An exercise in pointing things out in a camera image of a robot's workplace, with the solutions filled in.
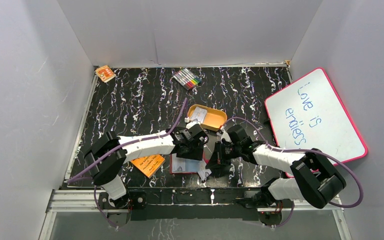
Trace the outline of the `white credit card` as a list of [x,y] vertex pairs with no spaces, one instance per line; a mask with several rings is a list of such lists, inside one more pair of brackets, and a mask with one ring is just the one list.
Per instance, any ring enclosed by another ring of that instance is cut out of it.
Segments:
[[201,182],[205,182],[207,178],[211,175],[212,171],[206,168],[207,164],[205,161],[200,162],[200,165],[197,170],[197,174]]

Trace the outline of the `red card holder wallet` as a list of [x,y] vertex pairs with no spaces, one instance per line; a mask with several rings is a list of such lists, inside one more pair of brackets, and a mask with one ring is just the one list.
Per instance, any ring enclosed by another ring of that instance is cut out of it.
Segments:
[[197,174],[201,167],[209,162],[208,159],[194,160],[178,157],[176,154],[170,156],[169,171],[171,174]]

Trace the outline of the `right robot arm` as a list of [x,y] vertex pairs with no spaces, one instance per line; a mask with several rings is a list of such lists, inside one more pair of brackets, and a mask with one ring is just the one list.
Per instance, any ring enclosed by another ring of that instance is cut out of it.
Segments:
[[292,178],[272,178],[251,197],[239,203],[275,207],[283,200],[305,200],[322,209],[345,187],[346,181],[318,149],[305,152],[286,152],[270,147],[262,140],[253,140],[240,125],[220,130],[221,139],[214,150],[207,169],[214,171],[229,165],[232,159],[260,166],[268,166],[292,175]]

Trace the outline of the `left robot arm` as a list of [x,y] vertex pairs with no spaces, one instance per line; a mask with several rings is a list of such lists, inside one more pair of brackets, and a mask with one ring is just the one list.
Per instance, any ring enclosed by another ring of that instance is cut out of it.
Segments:
[[142,157],[172,154],[200,161],[208,140],[207,133],[198,123],[139,136],[117,136],[109,131],[82,153],[93,183],[106,191],[115,207],[124,208],[130,200],[119,176],[124,164]]

